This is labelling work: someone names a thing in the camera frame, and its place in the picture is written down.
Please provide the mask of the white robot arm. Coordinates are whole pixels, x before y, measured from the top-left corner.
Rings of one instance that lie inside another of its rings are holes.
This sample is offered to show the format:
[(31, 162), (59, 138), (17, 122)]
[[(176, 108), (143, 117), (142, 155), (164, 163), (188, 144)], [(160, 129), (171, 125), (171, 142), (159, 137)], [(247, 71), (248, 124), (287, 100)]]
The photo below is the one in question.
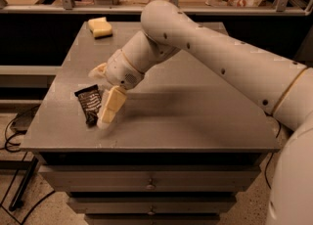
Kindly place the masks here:
[(184, 50), (292, 130), (275, 169), (266, 225), (313, 225), (313, 68), (200, 26), (162, 0), (143, 9), (141, 27), (90, 72), (110, 87), (99, 126), (112, 122), (151, 67)]

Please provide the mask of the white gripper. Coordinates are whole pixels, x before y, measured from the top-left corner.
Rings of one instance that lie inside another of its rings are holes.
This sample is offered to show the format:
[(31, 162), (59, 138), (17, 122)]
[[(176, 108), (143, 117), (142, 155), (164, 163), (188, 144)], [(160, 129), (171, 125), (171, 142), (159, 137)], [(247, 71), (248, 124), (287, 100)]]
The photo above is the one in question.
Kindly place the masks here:
[(105, 90), (102, 96), (97, 120), (97, 126), (101, 129), (110, 126), (115, 115), (124, 105), (127, 99), (126, 90), (135, 88), (144, 79), (144, 74), (130, 65), (121, 50), (117, 50), (107, 63), (94, 67), (88, 76), (106, 78), (111, 85), (116, 85), (110, 90)]

